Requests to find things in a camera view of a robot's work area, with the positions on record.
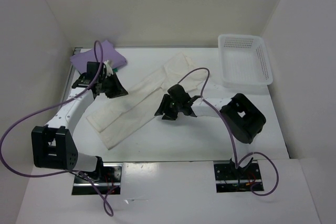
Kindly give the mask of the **white cloth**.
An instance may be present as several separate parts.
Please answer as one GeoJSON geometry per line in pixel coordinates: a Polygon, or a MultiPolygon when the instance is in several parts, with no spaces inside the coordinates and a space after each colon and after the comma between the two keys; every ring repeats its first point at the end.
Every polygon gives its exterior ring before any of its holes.
{"type": "Polygon", "coordinates": [[[196,68],[190,57],[178,54],[134,85],[128,95],[111,99],[87,120],[110,150],[150,122],[167,90],[196,68]]]}

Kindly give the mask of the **purple t shirt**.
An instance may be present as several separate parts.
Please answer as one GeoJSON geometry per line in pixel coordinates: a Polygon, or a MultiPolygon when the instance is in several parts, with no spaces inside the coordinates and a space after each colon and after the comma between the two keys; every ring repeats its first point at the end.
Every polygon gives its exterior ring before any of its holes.
{"type": "MultiPolygon", "coordinates": [[[[112,43],[105,40],[101,45],[103,50],[103,61],[111,61],[110,66],[112,69],[124,67],[128,63],[126,58],[115,50],[112,43]]],[[[70,57],[70,62],[80,73],[86,72],[87,62],[89,61],[96,62],[93,49],[80,52],[70,57]]]]}

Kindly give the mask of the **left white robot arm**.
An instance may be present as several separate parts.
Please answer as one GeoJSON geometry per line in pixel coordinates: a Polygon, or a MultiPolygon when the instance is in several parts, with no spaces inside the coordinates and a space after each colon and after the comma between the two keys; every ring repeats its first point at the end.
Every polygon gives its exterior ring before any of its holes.
{"type": "Polygon", "coordinates": [[[31,132],[34,165],[39,168],[83,172],[93,182],[104,178],[102,158],[80,153],[72,138],[86,109],[104,94],[113,99],[127,95],[110,62],[88,62],[86,72],[72,84],[67,103],[44,126],[31,132]]]}

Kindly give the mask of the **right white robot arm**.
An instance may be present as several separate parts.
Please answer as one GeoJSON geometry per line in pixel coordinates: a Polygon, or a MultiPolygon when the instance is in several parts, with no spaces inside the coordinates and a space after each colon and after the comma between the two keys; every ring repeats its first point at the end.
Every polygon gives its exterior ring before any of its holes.
{"type": "Polygon", "coordinates": [[[249,171],[253,157],[249,155],[250,145],[266,124],[265,116],[242,93],[232,98],[206,99],[200,95],[190,96],[176,84],[163,95],[155,112],[163,120],[175,121],[178,114],[220,118],[229,132],[233,145],[230,172],[235,178],[243,178],[249,171]]]}

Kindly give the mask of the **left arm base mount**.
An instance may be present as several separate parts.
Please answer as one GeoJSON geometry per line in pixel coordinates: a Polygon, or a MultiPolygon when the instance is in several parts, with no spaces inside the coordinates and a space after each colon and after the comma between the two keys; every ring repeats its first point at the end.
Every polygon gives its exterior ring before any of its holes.
{"type": "MultiPolygon", "coordinates": [[[[119,195],[121,193],[121,176],[121,163],[104,163],[102,177],[97,179],[91,178],[91,180],[102,195],[119,195]]],[[[71,194],[74,196],[83,196],[97,195],[98,193],[86,178],[76,175],[71,194]]]]}

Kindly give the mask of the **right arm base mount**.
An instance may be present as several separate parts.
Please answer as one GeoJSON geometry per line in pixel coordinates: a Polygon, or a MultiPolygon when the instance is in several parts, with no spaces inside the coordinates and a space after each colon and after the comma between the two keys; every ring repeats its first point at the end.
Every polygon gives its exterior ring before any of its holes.
{"type": "Polygon", "coordinates": [[[234,164],[230,161],[214,162],[214,174],[217,193],[237,193],[264,191],[261,173],[257,162],[240,172],[235,171],[234,164]]]}

